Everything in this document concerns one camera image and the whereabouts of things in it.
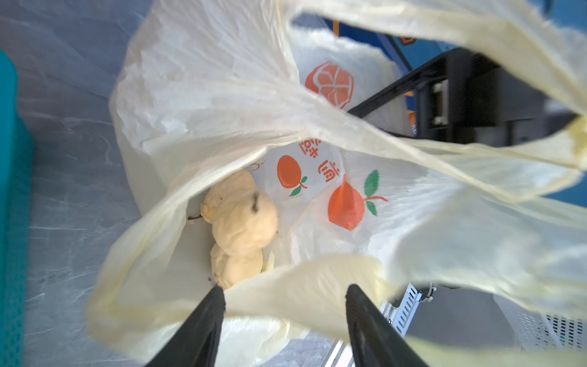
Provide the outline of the yellow printed plastic bag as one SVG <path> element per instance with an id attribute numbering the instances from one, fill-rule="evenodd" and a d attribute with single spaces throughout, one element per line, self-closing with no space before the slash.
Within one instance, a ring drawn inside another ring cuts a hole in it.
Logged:
<path id="1" fill-rule="evenodd" d="M 301 84 L 304 11 L 477 51 L 577 114 L 512 148 L 393 137 Z M 110 99 L 142 213 L 111 247 L 91 336 L 152 359 L 212 287 L 200 195 L 246 171 L 278 208 L 261 273 L 226 292 L 220 366 L 254 366 L 310 331 L 347 339 L 345 294 L 407 284 L 485 291 L 586 316 L 586 210 L 550 199 L 586 171 L 586 34 L 525 1 L 156 1 Z"/>

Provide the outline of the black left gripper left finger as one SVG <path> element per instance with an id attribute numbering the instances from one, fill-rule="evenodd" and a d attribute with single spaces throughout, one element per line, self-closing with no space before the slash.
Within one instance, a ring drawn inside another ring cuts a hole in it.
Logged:
<path id="1" fill-rule="evenodd" d="M 216 285 L 146 367 L 214 367 L 226 312 Z"/>

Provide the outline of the tan pear round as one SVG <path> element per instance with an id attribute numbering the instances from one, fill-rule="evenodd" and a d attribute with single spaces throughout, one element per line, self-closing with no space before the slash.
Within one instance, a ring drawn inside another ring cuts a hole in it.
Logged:
<path id="1" fill-rule="evenodd" d="M 215 184 L 200 204 L 200 215 L 208 223 L 212 223 L 213 217 L 220 203 L 225 201 L 232 194 L 238 194 L 241 191 L 250 191 L 257 187 L 251 173 L 246 170 L 240 170 L 231 174 L 229 177 Z"/>

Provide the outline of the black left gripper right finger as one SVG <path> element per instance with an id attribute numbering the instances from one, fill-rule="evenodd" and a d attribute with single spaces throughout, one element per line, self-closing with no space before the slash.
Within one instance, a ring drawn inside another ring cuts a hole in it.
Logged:
<path id="1" fill-rule="evenodd" d="M 345 311 L 356 367 L 427 367 L 357 284 L 347 290 Z"/>

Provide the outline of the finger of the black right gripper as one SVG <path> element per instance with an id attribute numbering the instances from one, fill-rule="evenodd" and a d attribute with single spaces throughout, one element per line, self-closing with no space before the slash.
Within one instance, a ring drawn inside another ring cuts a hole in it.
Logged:
<path id="1" fill-rule="evenodd" d="M 349 114 L 363 119 L 383 105 L 404 95 L 406 92 L 422 88 L 444 76 L 446 76 L 444 67 L 418 68 L 369 97 L 364 102 L 361 102 L 356 107 L 351 108 Z"/>

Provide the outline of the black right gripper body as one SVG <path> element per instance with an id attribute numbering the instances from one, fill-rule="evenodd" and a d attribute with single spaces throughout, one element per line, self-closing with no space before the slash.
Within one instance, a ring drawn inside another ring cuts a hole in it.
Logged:
<path id="1" fill-rule="evenodd" d="M 438 142 L 508 147 L 546 138 L 577 113 L 463 48 L 418 67 L 415 136 Z"/>

